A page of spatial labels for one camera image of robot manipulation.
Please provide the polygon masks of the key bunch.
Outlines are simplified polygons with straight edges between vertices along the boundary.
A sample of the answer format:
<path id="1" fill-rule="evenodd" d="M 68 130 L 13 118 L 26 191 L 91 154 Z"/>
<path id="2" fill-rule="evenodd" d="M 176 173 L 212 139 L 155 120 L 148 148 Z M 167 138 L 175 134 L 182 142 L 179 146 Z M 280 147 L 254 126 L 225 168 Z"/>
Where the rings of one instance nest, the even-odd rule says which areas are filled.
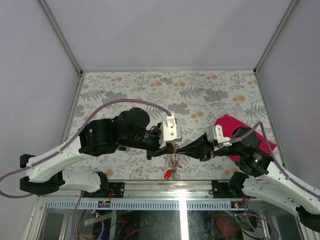
<path id="1" fill-rule="evenodd" d="M 176 173 L 178 169 L 182 168 L 182 165 L 180 163 L 180 158 L 178 154 L 176 153 L 176 149 L 179 147 L 177 143 L 173 144 L 173 153 L 169 153 L 164 157 L 165 164 L 167 165 L 167 170 L 164 174 L 165 180 L 175 180 L 176 179 Z"/>

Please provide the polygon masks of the black head silver key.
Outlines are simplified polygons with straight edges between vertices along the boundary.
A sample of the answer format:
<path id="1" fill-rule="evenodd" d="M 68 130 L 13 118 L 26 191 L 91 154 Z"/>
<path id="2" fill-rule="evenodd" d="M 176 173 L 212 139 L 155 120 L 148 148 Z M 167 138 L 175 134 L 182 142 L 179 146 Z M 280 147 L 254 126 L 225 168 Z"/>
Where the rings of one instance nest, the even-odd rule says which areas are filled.
<path id="1" fill-rule="evenodd" d="M 118 146 L 117 149 L 118 149 L 119 151 L 126 151 L 126 150 L 127 150 L 127 148 L 124 147 L 124 146 Z"/>

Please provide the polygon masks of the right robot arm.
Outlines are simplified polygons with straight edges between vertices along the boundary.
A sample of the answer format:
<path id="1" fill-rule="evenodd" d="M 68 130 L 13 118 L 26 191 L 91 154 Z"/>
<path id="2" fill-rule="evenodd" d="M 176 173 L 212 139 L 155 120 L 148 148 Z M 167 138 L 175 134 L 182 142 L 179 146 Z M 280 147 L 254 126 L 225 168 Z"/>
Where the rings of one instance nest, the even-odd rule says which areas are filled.
<path id="1" fill-rule="evenodd" d="M 319 232 L 319 189 L 284 169 L 272 152 L 259 148 L 261 142 L 250 127 L 238 127 L 232 137 L 226 137 L 222 126 L 215 125 L 176 152 L 201 162 L 214 157 L 238 156 L 235 164 L 240 171 L 234 173 L 227 184 L 231 196 L 266 201 L 292 214 L 305 227 Z"/>

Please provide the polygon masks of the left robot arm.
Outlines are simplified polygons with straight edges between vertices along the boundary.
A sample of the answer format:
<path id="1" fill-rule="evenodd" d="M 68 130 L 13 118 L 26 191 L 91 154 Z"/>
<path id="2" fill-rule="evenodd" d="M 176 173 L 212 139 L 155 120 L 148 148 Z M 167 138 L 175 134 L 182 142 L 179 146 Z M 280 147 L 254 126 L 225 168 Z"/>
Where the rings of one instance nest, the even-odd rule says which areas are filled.
<path id="1" fill-rule="evenodd" d="M 68 168 L 78 162 L 134 148 L 146 151 L 146 158 L 174 153 L 174 142 L 182 139 L 181 127 L 173 114 L 147 129 L 150 117 L 135 107 L 114 118 L 89 122 L 78 136 L 39 156 L 23 154 L 20 167 L 27 168 L 20 190 L 43 196 L 59 190 L 83 191 L 85 197 L 103 198 L 111 194 L 104 172 L 83 173 Z"/>

